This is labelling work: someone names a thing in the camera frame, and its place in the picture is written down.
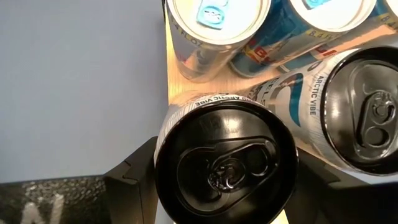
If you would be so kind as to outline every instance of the red bull can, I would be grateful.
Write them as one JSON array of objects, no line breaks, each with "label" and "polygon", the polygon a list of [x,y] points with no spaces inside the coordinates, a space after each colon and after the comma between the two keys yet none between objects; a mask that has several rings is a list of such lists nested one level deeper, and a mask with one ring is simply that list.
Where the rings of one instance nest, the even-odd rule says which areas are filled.
[{"label": "red bull can", "polygon": [[258,30],[271,0],[167,0],[166,6],[177,67],[185,78],[207,82]]},{"label": "red bull can", "polygon": [[[390,30],[397,32],[398,30],[398,1],[396,0],[377,0],[376,6],[374,7],[370,16],[357,28],[349,31],[342,37],[337,38],[329,43],[323,44],[283,65],[277,67],[281,73],[287,73],[289,71],[301,68],[310,63],[322,60],[331,55],[337,54],[338,51],[335,47],[341,46],[359,36],[365,35],[372,30],[378,29],[382,26],[388,27]],[[382,34],[377,36],[378,38],[387,35]]]},{"label": "red bull can", "polygon": [[254,77],[359,26],[376,0],[281,0],[255,36],[230,62],[244,77]]}]

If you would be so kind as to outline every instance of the stacked cans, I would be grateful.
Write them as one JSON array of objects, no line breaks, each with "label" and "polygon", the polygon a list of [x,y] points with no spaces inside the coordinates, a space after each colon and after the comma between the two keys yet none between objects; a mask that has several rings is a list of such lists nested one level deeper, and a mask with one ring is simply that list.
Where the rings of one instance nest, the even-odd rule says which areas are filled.
[{"label": "stacked cans", "polygon": [[207,82],[264,22],[271,0],[167,0],[177,66],[194,82]]},{"label": "stacked cans", "polygon": [[359,26],[376,0],[280,0],[255,36],[230,62],[244,77],[276,67]]},{"label": "stacked cans", "polygon": [[357,37],[366,35],[372,30],[378,29],[382,26],[388,27],[391,31],[397,32],[398,30],[398,1],[396,0],[377,0],[376,6],[374,7],[371,15],[357,28],[349,31],[346,35],[331,41],[327,44],[323,44],[310,52],[307,52],[281,66],[278,70],[281,73],[287,73],[289,71],[301,68],[310,63],[322,60],[333,54],[338,53],[334,48],[341,46]]},{"label": "stacked cans", "polygon": [[339,169],[398,172],[398,49],[349,50],[240,94],[278,115],[297,146]]}]

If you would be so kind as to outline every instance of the light blue pull tab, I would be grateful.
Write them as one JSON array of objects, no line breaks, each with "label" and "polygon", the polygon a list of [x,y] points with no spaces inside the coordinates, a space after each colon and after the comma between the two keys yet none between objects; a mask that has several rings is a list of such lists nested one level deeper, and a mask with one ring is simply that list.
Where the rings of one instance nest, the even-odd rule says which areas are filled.
[{"label": "light blue pull tab", "polygon": [[220,30],[223,28],[227,11],[228,0],[202,0],[197,14],[197,22]]},{"label": "light blue pull tab", "polygon": [[319,7],[328,1],[331,0],[303,0],[305,7],[307,7],[307,9],[315,9],[316,7]]}]

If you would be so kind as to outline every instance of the can lid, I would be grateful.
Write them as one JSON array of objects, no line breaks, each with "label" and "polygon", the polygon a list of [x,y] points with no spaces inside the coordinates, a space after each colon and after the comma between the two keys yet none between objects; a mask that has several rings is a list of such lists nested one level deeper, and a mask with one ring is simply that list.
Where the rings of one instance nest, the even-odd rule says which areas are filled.
[{"label": "can lid", "polygon": [[228,45],[258,30],[271,0],[167,0],[167,4],[187,34],[209,44]]},{"label": "can lid", "polygon": [[372,174],[398,172],[396,55],[387,47],[354,54],[325,92],[325,132],[332,145],[352,166]]},{"label": "can lid", "polygon": [[327,32],[346,32],[368,18],[376,0],[290,0],[294,9],[314,27]]},{"label": "can lid", "polygon": [[176,223],[268,223],[293,191],[297,156],[287,127],[261,105],[203,107],[159,152],[159,198]]}]

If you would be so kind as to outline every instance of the logo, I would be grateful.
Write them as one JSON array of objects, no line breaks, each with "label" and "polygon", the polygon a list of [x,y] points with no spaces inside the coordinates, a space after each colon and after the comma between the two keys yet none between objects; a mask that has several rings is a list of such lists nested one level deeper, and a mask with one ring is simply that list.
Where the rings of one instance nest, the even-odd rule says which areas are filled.
[{"label": "logo", "polygon": [[[300,96],[303,88],[303,74],[296,73],[285,80],[283,80],[278,87],[271,94],[271,101],[275,101],[279,92],[284,88],[290,88],[290,100],[289,100],[289,114],[293,122],[300,127],[299,118],[299,106],[300,106]],[[271,111],[276,111],[275,103],[269,105]]]}]

